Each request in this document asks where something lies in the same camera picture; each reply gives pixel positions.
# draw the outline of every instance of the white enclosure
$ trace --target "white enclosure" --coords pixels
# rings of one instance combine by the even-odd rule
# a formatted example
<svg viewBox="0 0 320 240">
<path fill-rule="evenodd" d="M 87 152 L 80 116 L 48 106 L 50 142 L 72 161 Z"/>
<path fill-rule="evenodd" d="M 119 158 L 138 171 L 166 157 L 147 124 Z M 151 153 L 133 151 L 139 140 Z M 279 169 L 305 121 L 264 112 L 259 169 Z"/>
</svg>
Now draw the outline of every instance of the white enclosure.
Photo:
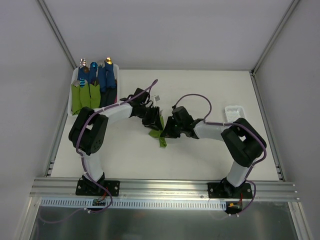
<svg viewBox="0 0 320 240">
<path fill-rule="evenodd" d="M 291 0 L 47 0 L 76 62 L 252 70 Z"/>
<path fill-rule="evenodd" d="M 268 145 L 267 159 L 249 179 L 295 181 L 298 202 L 319 236 L 319 12 L 318 0 L 4 2 L 1 239 L 19 239 L 34 178 L 46 174 L 54 143 L 51 176 L 82 175 L 68 140 L 74 119 L 63 126 L 60 119 L 80 58 L 105 57 L 119 65 L 120 97 L 159 79 L 152 91 L 161 98 L 165 120 L 170 107 L 188 93 L 210 98 L 210 121 L 225 121 L 228 105 L 243 106 Z M 208 110 L 195 97 L 181 104 L 195 119 Z M 62 137 L 54 141 L 59 127 Z M 219 180 L 231 167 L 222 142 L 185 137 L 169 139 L 161 149 L 148 132 L 137 118 L 108 127 L 101 152 L 107 177 Z M 111 135 L 114 141 L 108 142 Z"/>
</svg>

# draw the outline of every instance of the black mounting plate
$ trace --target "black mounting plate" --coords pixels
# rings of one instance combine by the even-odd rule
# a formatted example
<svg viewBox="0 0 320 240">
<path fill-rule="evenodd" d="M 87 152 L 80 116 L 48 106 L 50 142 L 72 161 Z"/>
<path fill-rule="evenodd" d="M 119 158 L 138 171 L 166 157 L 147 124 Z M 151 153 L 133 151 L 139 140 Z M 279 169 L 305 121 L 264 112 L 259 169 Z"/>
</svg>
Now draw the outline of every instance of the black mounting plate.
<svg viewBox="0 0 320 240">
<path fill-rule="evenodd" d="M 208 182 L 208 195 L 210 199 L 240 199 L 242 194 L 242 199 L 252 199 L 252 189 L 250 183 L 243 184 L 241 191 L 236 195 L 230 197 L 225 191 L 215 191 L 220 182 Z"/>
<path fill-rule="evenodd" d="M 112 197 L 118 197 L 119 191 L 120 191 L 120 181 L 113 181 L 113 180 L 104 180 L 101 184 L 103 187 L 105 187 L 110 193 Z M 92 192 L 91 188 L 88 187 L 88 185 L 85 183 L 85 181 L 80 178 L 78 180 L 78 183 L 76 185 L 75 195 L 77 196 L 99 196 L 101 197 L 104 194 L 104 192 Z"/>
</svg>

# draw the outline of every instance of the aluminum frame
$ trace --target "aluminum frame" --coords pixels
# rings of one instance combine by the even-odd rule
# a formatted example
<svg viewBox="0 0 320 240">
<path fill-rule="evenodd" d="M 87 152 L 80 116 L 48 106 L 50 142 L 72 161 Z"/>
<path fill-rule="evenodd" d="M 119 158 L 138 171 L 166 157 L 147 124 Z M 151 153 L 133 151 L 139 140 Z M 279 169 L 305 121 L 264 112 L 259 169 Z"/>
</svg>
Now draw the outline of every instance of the aluminum frame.
<svg viewBox="0 0 320 240">
<path fill-rule="evenodd" d="M 31 197 L 78 197 L 76 187 L 78 178 L 37 177 L 34 180 Z M 237 199 L 209 198 L 209 182 L 212 180 L 148 180 L 148 179 L 108 179 L 120 181 L 119 199 L 141 200 L 221 200 Z M 255 181 L 256 201 L 264 202 L 299 202 L 296 186 L 292 182 Z"/>
</svg>

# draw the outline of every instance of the white wall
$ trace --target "white wall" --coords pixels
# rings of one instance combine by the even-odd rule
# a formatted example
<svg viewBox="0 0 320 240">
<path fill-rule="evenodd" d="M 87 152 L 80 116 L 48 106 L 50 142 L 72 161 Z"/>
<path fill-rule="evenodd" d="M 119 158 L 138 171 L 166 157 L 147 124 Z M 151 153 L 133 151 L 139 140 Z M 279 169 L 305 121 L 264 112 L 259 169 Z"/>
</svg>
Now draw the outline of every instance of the white wall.
<svg viewBox="0 0 320 240">
<path fill-rule="evenodd" d="M 0 238 L 11 240 L 43 174 L 72 74 L 35 0 L 0 8 Z"/>
<path fill-rule="evenodd" d="M 257 73 L 287 180 L 320 235 L 320 1 L 302 0 Z"/>
<path fill-rule="evenodd" d="M 292 0 L 46 0 L 76 62 L 251 70 Z"/>
</svg>

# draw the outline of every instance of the wire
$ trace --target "wire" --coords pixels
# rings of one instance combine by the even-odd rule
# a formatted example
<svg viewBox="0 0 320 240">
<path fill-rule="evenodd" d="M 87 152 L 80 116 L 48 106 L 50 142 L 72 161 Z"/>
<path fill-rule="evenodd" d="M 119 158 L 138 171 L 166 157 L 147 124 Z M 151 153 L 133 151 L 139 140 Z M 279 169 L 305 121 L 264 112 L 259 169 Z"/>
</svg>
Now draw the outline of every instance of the wire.
<svg viewBox="0 0 320 240">
<path fill-rule="evenodd" d="M 236 203 L 236 204 L 241 204 L 242 205 L 242 200 L 244 199 L 244 196 L 242 195 L 242 193 L 241 193 L 241 198 L 240 198 L 240 200 Z"/>
<path fill-rule="evenodd" d="M 256 184 L 253 182 L 253 181 L 250 181 L 250 180 L 246 180 L 248 183 L 251 183 L 252 185 L 253 185 L 253 196 L 252 196 L 252 198 L 251 198 L 251 201 L 248 203 L 248 205 L 247 206 L 245 206 L 245 208 L 244 209 L 242 209 L 242 211 L 240 212 L 240 213 L 243 213 L 244 212 L 244 210 L 246 210 L 252 203 L 253 203 L 253 201 L 255 200 L 255 198 L 256 198 L 256 192 L 257 192 L 257 186 L 256 186 Z"/>
<path fill-rule="evenodd" d="M 204 99 L 208 102 L 210 109 L 209 109 L 209 112 L 208 112 L 208 113 L 204 116 L 204 118 L 203 118 L 203 121 L 206 122 L 206 118 L 211 114 L 211 111 L 212 111 L 212 104 L 211 104 L 210 100 L 209 100 L 206 96 L 203 96 L 203 95 L 198 94 L 198 93 L 190 93 L 190 94 L 183 95 L 183 96 L 180 97 L 180 99 L 175 103 L 174 107 L 176 107 L 177 104 L 178 104 L 183 98 L 188 97 L 188 96 L 198 96 L 198 97 L 204 98 Z"/>
<path fill-rule="evenodd" d="M 137 94 L 137 95 L 135 95 L 135 96 L 133 96 L 133 97 L 131 97 L 131 98 L 128 98 L 127 100 L 125 100 L 125 101 L 123 101 L 123 102 L 121 102 L 121 103 L 115 103 L 115 104 L 106 106 L 105 108 L 102 108 L 102 109 L 100 109 L 100 110 L 98 110 L 98 111 L 95 111 L 95 112 L 87 119 L 87 121 L 86 121 L 85 124 L 83 125 L 83 127 L 82 127 L 82 129 L 81 129 L 81 131 L 80 131 L 78 140 L 77 140 L 77 142 L 76 142 L 75 151 L 81 156 L 81 164 L 82 164 L 83 170 L 84 170 L 87 178 L 88 178 L 91 182 L 93 182 L 95 185 L 97 185 L 99 188 L 101 188 L 102 190 L 104 190 L 104 192 L 107 193 L 107 194 L 110 196 L 110 203 L 109 203 L 106 207 L 104 207 L 104 208 L 101 209 L 101 210 L 96 210 L 96 211 L 89 210 L 89 211 L 88 211 L 89 213 L 101 213 L 101 212 L 104 212 L 105 210 L 107 210 L 107 209 L 112 205 L 112 203 L 113 203 L 113 198 L 112 198 L 112 196 L 111 196 L 111 193 L 110 193 L 105 187 L 103 187 L 102 185 L 100 185 L 99 183 L 97 183 L 97 182 L 89 175 L 89 173 L 88 173 L 88 170 L 87 170 L 87 167 L 86 167 L 86 164 L 85 164 L 84 154 L 83 154 L 83 152 L 81 152 L 81 151 L 79 150 L 80 141 L 81 141 L 81 138 L 82 138 L 82 136 L 83 136 L 83 134 L 84 134 L 84 132 L 85 132 L 85 129 L 87 128 L 89 122 L 91 121 L 91 119 L 92 119 L 95 115 L 100 114 L 100 113 L 102 113 L 102 112 L 104 112 L 104 111 L 106 111 L 106 110 L 108 110 L 108 109 L 111 109 L 111 108 L 118 107 L 118 106 L 121 106 L 121 105 L 123 105 L 123 104 L 126 104 L 126 103 L 134 100 L 135 98 L 139 97 L 140 95 L 142 95 L 142 94 L 143 94 L 144 92 L 146 92 L 146 91 L 149 91 L 149 92 L 150 92 L 150 91 L 151 91 L 151 88 L 152 88 L 157 82 L 158 82 L 158 79 L 154 80 L 154 81 L 152 82 L 152 84 L 151 84 L 149 87 L 147 87 L 145 90 L 143 90 L 142 92 L 140 92 L 139 94 Z M 63 218 L 63 219 L 61 219 L 61 220 L 57 220 L 57 221 L 47 221 L 47 220 L 45 220 L 45 219 L 43 219 L 43 218 L 41 217 L 41 214 L 40 214 L 41 211 L 40 211 L 40 208 L 39 208 L 38 219 L 40 219 L 42 222 L 44 222 L 44 223 L 46 223 L 46 224 L 58 224 L 58 223 L 62 223 L 62 222 L 64 222 L 64 221 L 68 220 L 70 217 L 72 217 L 74 214 L 76 214 L 77 212 L 79 212 L 79 211 L 81 211 L 81 210 L 86 210 L 86 208 L 79 208 L 79 209 L 75 210 L 74 212 L 72 212 L 69 216 L 67 216 L 67 217 L 65 217 L 65 218 Z"/>
</svg>

